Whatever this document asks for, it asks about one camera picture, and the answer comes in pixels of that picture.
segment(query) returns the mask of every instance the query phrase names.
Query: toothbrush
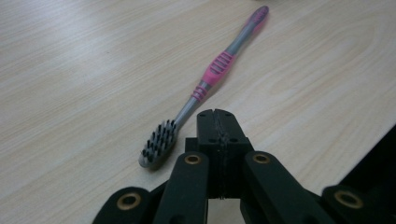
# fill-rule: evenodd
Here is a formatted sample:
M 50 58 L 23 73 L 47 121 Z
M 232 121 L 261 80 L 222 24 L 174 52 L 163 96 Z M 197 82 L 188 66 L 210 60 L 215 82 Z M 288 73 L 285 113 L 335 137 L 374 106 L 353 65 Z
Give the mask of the toothbrush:
M 228 73 L 238 50 L 241 49 L 253 34 L 262 28 L 268 11 L 268 7 L 260 7 L 249 17 L 233 43 L 206 68 L 201 81 L 195 87 L 190 99 L 175 119 L 172 121 L 163 121 L 152 133 L 139 157 L 139 164 L 142 167 L 154 168 L 166 157 L 167 152 L 170 151 L 170 148 L 177 140 L 178 130 L 205 99 L 209 90 Z

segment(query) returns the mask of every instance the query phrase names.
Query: toothbrush bristles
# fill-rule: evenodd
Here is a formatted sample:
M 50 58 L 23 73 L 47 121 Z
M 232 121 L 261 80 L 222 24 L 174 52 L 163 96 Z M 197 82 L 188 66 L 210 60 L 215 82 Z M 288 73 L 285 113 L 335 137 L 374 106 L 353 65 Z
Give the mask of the toothbrush bristles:
M 143 167 L 151 167 L 164 156 L 176 142 L 177 125 L 174 120 L 163 121 L 151 134 L 141 151 L 139 163 Z

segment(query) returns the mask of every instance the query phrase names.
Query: light wooden surface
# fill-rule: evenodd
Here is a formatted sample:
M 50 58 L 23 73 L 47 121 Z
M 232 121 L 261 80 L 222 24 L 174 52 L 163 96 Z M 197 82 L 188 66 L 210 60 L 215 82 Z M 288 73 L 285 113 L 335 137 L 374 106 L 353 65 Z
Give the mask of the light wooden surface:
M 140 150 L 267 5 L 264 29 L 157 172 Z M 234 113 L 302 185 L 336 184 L 396 122 L 396 1 L 2 1 L 0 223 L 91 223 L 168 179 L 195 115 Z M 237 200 L 208 223 L 243 223 Z

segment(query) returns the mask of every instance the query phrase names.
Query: black object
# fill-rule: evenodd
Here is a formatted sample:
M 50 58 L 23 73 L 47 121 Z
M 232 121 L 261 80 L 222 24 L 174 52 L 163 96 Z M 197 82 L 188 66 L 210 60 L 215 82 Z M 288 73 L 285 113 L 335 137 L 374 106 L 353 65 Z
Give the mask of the black object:
M 206 110 L 169 180 L 113 194 L 93 224 L 206 223 L 207 200 L 239 198 L 246 223 L 396 223 L 396 126 L 321 197 L 271 154 L 255 151 L 235 116 Z

